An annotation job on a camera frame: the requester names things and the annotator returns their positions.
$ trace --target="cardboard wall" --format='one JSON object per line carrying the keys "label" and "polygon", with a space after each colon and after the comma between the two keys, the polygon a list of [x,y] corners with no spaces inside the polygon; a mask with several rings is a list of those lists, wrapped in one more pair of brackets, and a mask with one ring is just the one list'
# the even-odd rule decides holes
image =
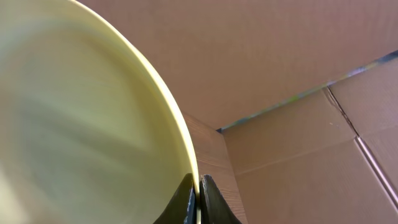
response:
{"label": "cardboard wall", "polygon": [[212,176],[232,212],[243,224],[247,224],[224,137],[188,114],[183,115],[195,148],[199,174]]}
{"label": "cardboard wall", "polygon": [[397,223],[391,198],[328,92],[227,129],[249,223]]}
{"label": "cardboard wall", "polygon": [[396,0],[80,0],[213,129],[398,49]]}
{"label": "cardboard wall", "polygon": [[384,175],[398,189],[398,60],[331,87]]}

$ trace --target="black plastic piece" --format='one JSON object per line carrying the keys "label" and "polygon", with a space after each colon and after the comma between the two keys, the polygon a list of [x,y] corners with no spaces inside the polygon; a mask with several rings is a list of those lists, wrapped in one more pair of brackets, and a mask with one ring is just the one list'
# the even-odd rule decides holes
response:
{"label": "black plastic piece", "polygon": [[196,223],[197,220],[195,186],[192,174],[187,174],[175,191],[172,199],[155,224],[164,223]]}
{"label": "black plastic piece", "polygon": [[210,175],[201,178],[200,205],[202,224],[241,224]]}

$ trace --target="cardboard box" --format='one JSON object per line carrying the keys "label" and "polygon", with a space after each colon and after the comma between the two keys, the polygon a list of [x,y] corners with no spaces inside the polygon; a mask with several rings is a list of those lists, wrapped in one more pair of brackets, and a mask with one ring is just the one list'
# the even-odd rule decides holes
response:
{"label": "cardboard box", "polygon": [[398,205],[398,59],[331,87]]}
{"label": "cardboard box", "polygon": [[80,1],[160,73],[243,223],[398,223],[398,61],[215,131],[397,50],[398,1]]}
{"label": "cardboard box", "polygon": [[398,222],[329,91],[223,134],[249,223]]}
{"label": "cardboard box", "polygon": [[213,129],[398,49],[396,0],[79,0]]}

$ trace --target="yellow plate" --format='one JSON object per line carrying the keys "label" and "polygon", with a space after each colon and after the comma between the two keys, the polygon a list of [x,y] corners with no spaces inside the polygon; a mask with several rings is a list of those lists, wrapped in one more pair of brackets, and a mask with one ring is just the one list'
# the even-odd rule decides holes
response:
{"label": "yellow plate", "polygon": [[186,173],[198,190],[165,83],[78,2],[1,1],[0,107],[0,223],[152,223]]}

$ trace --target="box seam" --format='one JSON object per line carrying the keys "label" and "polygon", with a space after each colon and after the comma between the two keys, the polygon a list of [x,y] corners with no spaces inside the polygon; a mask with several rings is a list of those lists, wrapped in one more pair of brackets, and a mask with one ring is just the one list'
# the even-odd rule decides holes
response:
{"label": "box seam", "polygon": [[338,100],[334,96],[329,86],[325,88],[324,93],[328,98],[329,102],[331,103],[331,105],[334,106],[338,111],[340,111],[341,115],[344,117],[350,128],[354,131],[356,135],[354,138],[356,145],[358,146],[359,150],[361,151],[362,155],[365,158],[365,161],[368,163],[374,175],[376,176],[376,179],[382,185],[386,194],[388,194],[392,204],[394,205],[395,210],[398,212],[398,196],[396,194],[397,190],[391,184],[388,175],[380,166],[380,163],[377,161],[377,159],[374,157],[372,150],[370,150],[366,142],[361,138],[361,136],[355,129],[353,123],[351,122],[347,114],[344,112],[344,109],[339,104]]}

